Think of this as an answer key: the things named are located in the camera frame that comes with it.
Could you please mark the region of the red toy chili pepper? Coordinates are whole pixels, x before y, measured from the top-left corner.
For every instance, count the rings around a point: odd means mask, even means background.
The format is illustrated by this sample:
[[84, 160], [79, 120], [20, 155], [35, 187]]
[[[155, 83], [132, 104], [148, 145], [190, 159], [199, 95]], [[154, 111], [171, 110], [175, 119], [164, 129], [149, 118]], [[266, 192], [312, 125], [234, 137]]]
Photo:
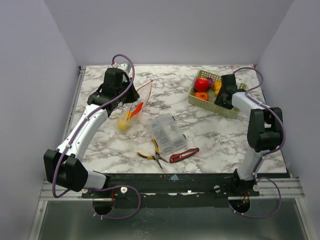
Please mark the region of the red toy chili pepper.
[[143, 107], [144, 103], [143, 102], [140, 102], [138, 104], [138, 106], [136, 107], [136, 109], [132, 112], [129, 113], [128, 115], [128, 118], [132, 118], [133, 116], [137, 115], [141, 110], [142, 110], [142, 107]]

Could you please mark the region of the clear zip top bag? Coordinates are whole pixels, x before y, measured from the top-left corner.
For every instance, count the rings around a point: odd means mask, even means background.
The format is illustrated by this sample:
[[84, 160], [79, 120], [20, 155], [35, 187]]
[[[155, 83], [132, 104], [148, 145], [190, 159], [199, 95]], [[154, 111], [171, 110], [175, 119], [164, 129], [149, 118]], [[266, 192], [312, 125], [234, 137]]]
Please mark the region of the clear zip top bag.
[[132, 119], [132, 127], [138, 122], [140, 114], [142, 113], [144, 107], [147, 105], [147, 103], [150, 99], [150, 96], [152, 93], [153, 81], [154, 80], [152, 79], [148, 83], [142, 85], [140, 88], [137, 89], [137, 93], [139, 94], [139, 99], [137, 101], [131, 103], [129, 105], [129, 107], [127, 109], [125, 109], [123, 111], [123, 113], [118, 118], [129, 120], [130, 112], [133, 112], [136, 109], [136, 107], [138, 106], [138, 104], [143, 102], [143, 107], [142, 107], [141, 111], [138, 114], [136, 114], [135, 116], [133, 116], [132, 118], [130, 118], [130, 119]]

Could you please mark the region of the yellow toy mango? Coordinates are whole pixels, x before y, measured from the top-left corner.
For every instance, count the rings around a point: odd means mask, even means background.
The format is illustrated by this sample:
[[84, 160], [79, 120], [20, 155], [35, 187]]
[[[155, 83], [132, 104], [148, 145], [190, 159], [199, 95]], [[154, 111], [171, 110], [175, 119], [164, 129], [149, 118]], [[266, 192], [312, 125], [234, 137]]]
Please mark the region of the yellow toy mango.
[[133, 122], [132, 122], [132, 119], [124, 119], [124, 118], [118, 118], [117, 119], [117, 126], [118, 126], [118, 129], [122, 132], [125, 132], [127, 131], [128, 129], [130, 129], [133, 125]]

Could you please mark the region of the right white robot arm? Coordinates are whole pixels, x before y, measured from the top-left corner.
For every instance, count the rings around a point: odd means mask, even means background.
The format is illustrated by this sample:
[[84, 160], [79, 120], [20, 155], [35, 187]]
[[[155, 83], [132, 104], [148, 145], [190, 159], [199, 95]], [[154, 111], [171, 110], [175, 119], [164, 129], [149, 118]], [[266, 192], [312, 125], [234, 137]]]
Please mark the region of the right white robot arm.
[[221, 88], [214, 103], [227, 110], [237, 108], [249, 118], [246, 135], [249, 148], [235, 171], [238, 179], [230, 183], [230, 191], [241, 196], [248, 190], [246, 181], [257, 177], [265, 156], [283, 146], [286, 137], [283, 112], [281, 108], [265, 105], [238, 88], [234, 74], [221, 77]]

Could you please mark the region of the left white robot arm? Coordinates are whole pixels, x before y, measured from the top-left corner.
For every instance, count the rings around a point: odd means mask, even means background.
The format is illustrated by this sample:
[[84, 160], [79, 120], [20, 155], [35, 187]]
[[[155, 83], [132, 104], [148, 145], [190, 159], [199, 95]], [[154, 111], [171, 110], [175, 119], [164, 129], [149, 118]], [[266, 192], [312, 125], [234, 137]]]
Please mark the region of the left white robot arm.
[[101, 198], [110, 194], [110, 177], [87, 170], [82, 160], [94, 135], [119, 103], [133, 103], [139, 99], [130, 70], [128, 63], [109, 67], [103, 83], [88, 97], [87, 106], [68, 137], [55, 150], [45, 152], [46, 178], [52, 185], [74, 192], [93, 189]]

